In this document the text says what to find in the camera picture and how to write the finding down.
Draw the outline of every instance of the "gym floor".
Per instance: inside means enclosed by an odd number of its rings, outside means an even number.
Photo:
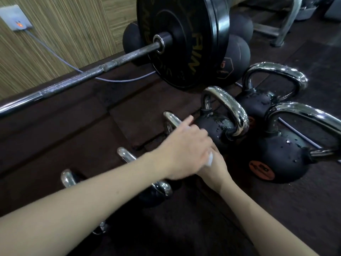
[[[268,12],[235,9],[247,12],[254,22],[280,23],[279,17]],[[281,48],[271,47],[268,38],[254,33],[250,42],[251,63],[271,61],[301,70],[310,83],[297,101],[341,118],[341,27],[322,20],[322,14],[320,9],[311,19],[294,23]],[[103,77],[128,79],[151,71],[151,65],[137,68],[127,64]],[[257,74],[254,84],[281,92],[280,86],[285,85],[267,76]],[[240,90],[233,86],[228,91],[236,95]],[[175,90],[156,75],[128,84],[91,80],[2,119],[0,215],[62,189],[59,178],[66,168],[92,177],[123,163],[116,155],[119,146],[137,156],[153,150],[164,139],[162,112],[170,110],[180,118],[195,115],[199,97]],[[334,142],[310,124],[294,118],[286,120],[320,144]],[[318,163],[302,179],[278,185],[259,181],[238,168],[233,159],[228,158],[227,162],[240,187],[318,254],[341,255],[341,164]],[[228,206],[194,176],[184,180],[173,198],[160,206],[115,216],[110,235],[88,237],[71,254],[257,255],[257,252]]]

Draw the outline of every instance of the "orange light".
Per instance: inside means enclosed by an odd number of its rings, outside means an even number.
[[[17,22],[17,25],[18,25],[20,28],[23,28],[23,25],[22,25],[20,22]]]

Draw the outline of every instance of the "barbell sleeve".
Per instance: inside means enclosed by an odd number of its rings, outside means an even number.
[[[121,65],[129,63],[132,60],[145,56],[153,51],[163,52],[166,47],[171,46],[173,44],[172,36],[167,32],[162,32],[160,34],[155,35],[153,41],[154,42],[150,45],[139,48],[133,52],[130,52],[109,62],[106,62],[105,64],[98,65],[83,73],[80,73],[71,78],[53,84],[49,87],[38,90],[25,97],[19,98],[15,101],[0,106],[0,118],[15,111],[18,111],[26,106],[32,105],[39,100],[49,98],[67,89],[75,87],[87,80],[93,79],[101,74],[104,74],[110,70],[120,67]]]

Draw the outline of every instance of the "wall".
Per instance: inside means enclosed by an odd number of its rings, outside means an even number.
[[[122,51],[123,31],[136,19],[136,0],[0,0],[0,7],[14,4],[34,26],[30,31],[78,68]],[[0,32],[0,99],[72,71],[2,20]]]

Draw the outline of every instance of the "hand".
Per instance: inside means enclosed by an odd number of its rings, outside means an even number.
[[[185,119],[152,153],[166,178],[178,180],[198,172],[207,163],[213,144],[207,131],[196,125],[189,126],[193,116]]]
[[[212,145],[211,149],[213,153],[213,161],[211,167],[204,166],[197,175],[218,194],[220,193],[223,183],[234,183],[230,174],[228,173],[228,167],[226,166],[223,156],[220,154],[215,144]]]

